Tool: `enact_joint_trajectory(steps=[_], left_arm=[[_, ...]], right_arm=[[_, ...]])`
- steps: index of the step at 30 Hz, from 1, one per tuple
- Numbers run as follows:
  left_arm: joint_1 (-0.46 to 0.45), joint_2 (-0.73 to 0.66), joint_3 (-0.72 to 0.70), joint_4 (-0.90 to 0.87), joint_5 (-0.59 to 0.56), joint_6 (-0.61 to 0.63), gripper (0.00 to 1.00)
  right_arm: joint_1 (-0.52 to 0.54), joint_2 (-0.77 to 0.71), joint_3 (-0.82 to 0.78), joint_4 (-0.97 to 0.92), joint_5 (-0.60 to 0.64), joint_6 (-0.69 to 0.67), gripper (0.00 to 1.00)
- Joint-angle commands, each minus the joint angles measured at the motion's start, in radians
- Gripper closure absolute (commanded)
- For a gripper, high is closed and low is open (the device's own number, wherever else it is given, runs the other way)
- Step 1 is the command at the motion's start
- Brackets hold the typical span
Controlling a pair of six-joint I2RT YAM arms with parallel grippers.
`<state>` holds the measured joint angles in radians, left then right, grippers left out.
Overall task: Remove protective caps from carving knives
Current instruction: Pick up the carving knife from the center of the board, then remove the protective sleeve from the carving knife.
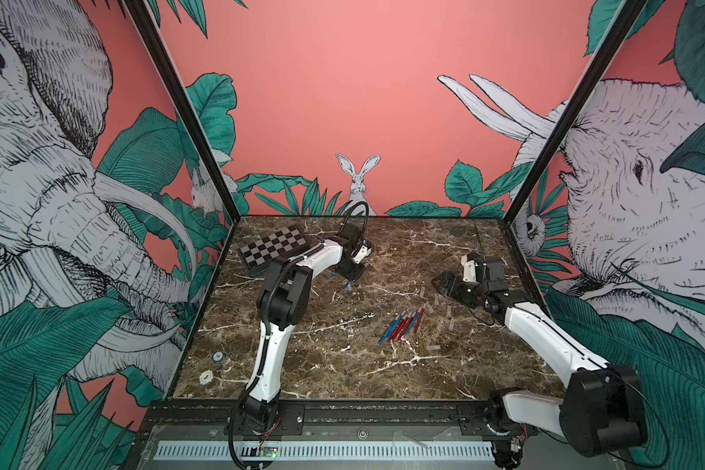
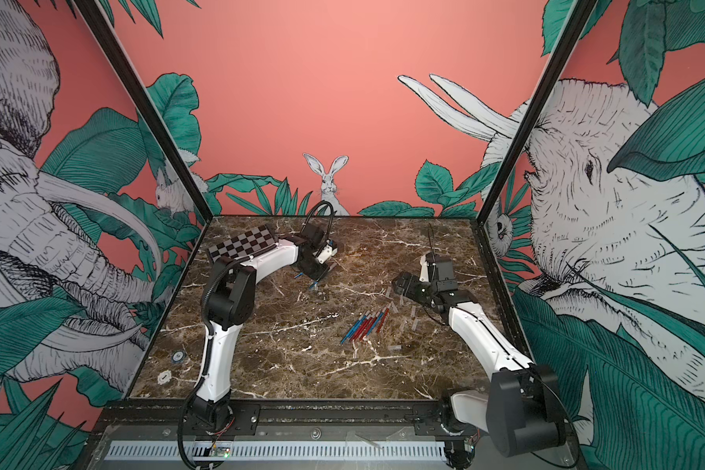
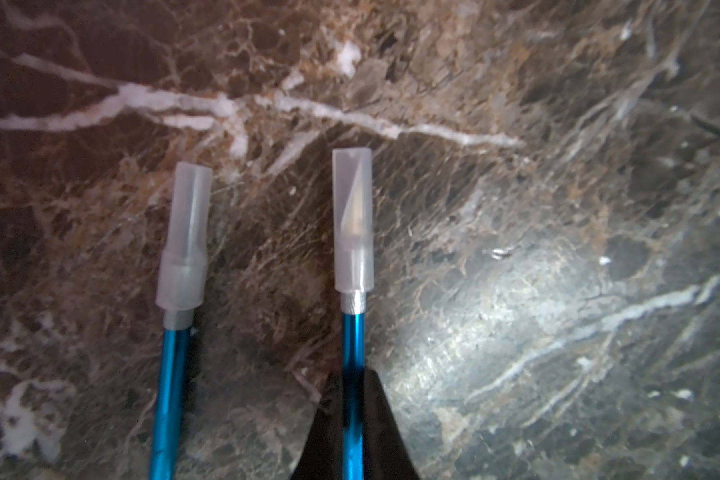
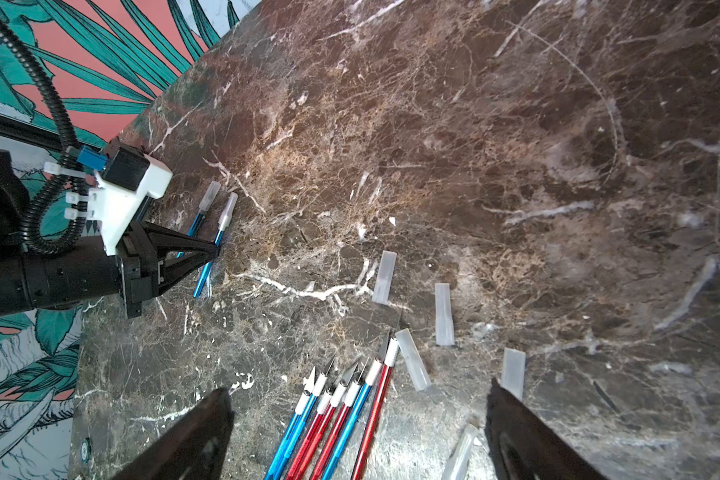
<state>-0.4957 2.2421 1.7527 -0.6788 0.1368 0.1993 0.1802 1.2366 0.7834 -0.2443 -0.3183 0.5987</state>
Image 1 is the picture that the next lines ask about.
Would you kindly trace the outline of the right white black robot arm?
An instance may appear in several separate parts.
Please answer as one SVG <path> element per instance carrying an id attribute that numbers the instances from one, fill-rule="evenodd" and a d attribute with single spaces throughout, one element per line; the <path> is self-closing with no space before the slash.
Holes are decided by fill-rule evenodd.
<path id="1" fill-rule="evenodd" d="M 585 457 L 640 447 L 648 440 L 638 374 L 595 354 L 558 326 L 523 291 L 509 286 L 503 261 L 470 253 L 463 272 L 444 271 L 436 292 L 468 309 L 483 309 L 520 337 L 564 387 L 561 399 L 521 389 L 491 393 L 482 418 L 497 436 L 517 438 L 526 428 L 562 437 Z"/>

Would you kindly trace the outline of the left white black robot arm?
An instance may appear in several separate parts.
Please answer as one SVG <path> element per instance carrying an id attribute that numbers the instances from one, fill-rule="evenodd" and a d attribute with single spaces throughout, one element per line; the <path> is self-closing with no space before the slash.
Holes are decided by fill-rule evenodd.
<path id="1" fill-rule="evenodd" d="M 372 245 L 365 237 L 367 225 L 350 222 L 325 235 L 311 248 L 288 258 L 276 258 L 268 268 L 258 297 L 260 346 L 251 380 L 240 401 L 244 415 L 268 428 L 278 413 L 280 378 L 289 340 L 304 317 L 313 280 L 327 269 L 354 282 L 360 279 Z"/>

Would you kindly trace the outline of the blue knife bottom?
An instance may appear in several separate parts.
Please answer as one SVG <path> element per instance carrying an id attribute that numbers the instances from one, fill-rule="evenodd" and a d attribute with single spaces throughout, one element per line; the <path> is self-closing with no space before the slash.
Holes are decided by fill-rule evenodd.
<path id="1" fill-rule="evenodd" d="M 401 336 L 401 338 L 405 338 L 407 334 L 409 334 L 409 332 L 415 327 L 415 322 L 417 321 L 419 313 L 420 311 L 415 313 L 415 316 L 411 319 L 409 325 L 407 325 L 407 329 L 405 329 L 405 332 L 403 332 L 403 336 Z"/>

